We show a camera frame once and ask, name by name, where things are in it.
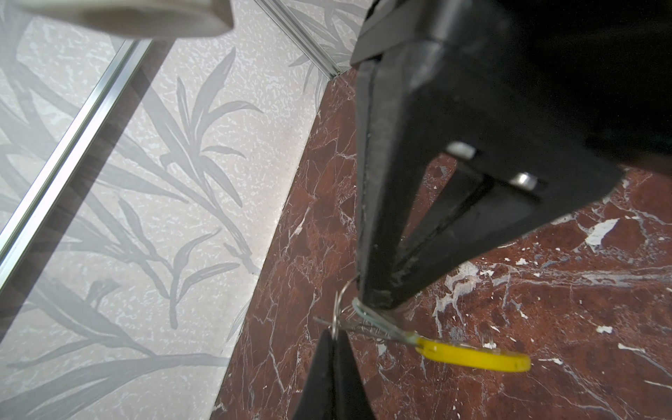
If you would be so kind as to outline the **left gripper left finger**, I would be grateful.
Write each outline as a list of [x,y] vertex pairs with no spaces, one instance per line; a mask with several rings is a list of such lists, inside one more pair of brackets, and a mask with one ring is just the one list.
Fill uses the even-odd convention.
[[294,420],[334,418],[334,339],[329,330],[320,334]]

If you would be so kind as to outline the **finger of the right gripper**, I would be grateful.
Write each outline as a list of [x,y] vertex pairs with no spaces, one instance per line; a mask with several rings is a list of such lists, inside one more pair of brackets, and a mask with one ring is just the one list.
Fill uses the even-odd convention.
[[359,298],[369,307],[397,307],[392,276],[408,219],[415,170],[405,158],[402,68],[387,59],[359,66],[357,125],[357,268]]

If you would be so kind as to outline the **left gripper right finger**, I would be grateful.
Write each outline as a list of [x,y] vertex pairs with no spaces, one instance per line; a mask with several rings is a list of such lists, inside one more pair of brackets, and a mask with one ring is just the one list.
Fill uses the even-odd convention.
[[334,344],[334,419],[376,419],[344,330],[339,330]]

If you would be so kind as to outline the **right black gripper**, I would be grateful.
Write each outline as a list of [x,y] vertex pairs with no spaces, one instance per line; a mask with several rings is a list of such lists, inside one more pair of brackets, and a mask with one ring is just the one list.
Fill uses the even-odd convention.
[[[350,63],[414,41],[470,55],[490,73],[548,78],[596,111],[591,146],[621,164],[670,175],[670,2],[376,1]],[[450,67],[441,48],[423,43],[382,58],[402,68],[402,145],[415,170],[409,219],[425,170],[442,151],[442,128],[458,128],[470,115],[446,105],[431,111],[425,101],[432,90],[412,87]],[[603,198],[622,177],[588,150],[542,146],[531,160],[542,167],[533,187],[497,177],[491,164],[459,162],[416,228],[402,231],[392,271],[401,304],[460,264]]]

